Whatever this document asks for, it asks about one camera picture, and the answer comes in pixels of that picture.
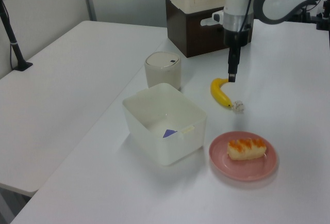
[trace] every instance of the purple object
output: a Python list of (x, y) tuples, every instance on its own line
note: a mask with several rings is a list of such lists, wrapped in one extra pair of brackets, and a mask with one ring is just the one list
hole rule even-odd
[(174, 131), (174, 130), (166, 130), (165, 131), (165, 134), (164, 134), (164, 136), (163, 136), (163, 138), (165, 138), (165, 137), (168, 137), (168, 136), (170, 136), (170, 135), (173, 135), (174, 133), (176, 133), (177, 131)]

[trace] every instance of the banana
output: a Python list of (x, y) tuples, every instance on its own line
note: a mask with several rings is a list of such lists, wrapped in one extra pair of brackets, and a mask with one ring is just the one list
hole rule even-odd
[(227, 78), (214, 79), (211, 83), (211, 94), (219, 104), (232, 108), (233, 104), (230, 98), (221, 90), (221, 86), (227, 82)]

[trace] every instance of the cake slice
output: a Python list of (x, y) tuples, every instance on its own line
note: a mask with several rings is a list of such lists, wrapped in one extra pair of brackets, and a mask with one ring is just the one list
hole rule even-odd
[(262, 139), (231, 140), (227, 145), (227, 153), (235, 161), (260, 158), (265, 154), (266, 149)]

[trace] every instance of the white table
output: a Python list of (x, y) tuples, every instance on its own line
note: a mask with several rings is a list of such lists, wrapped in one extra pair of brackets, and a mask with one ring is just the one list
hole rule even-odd
[(99, 119), (165, 28), (82, 22), (0, 80), (0, 187), (32, 196)]
[[(121, 105), (147, 87), (142, 67), (13, 224), (329, 223), (327, 32), (256, 21), (236, 83), (223, 86), (232, 100), (244, 102), (241, 115), (209, 93), (214, 78), (227, 76), (228, 50), (186, 59), (169, 40), (158, 50), (182, 57), (182, 92), (208, 114), (204, 148), (161, 167), (132, 143)], [(271, 142), (278, 170), (249, 183), (217, 172), (209, 145), (232, 130)]]

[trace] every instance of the plate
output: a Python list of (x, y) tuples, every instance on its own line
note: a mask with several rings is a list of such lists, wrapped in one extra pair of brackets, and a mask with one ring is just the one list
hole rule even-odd
[[(231, 140), (243, 138), (262, 139), (267, 147), (264, 156), (248, 161), (232, 160), (227, 154), (227, 144)], [(274, 172), (277, 165), (273, 146), (266, 139), (249, 132), (233, 131), (218, 136), (210, 145), (209, 155), (215, 167), (224, 175), (241, 181), (265, 178)]]

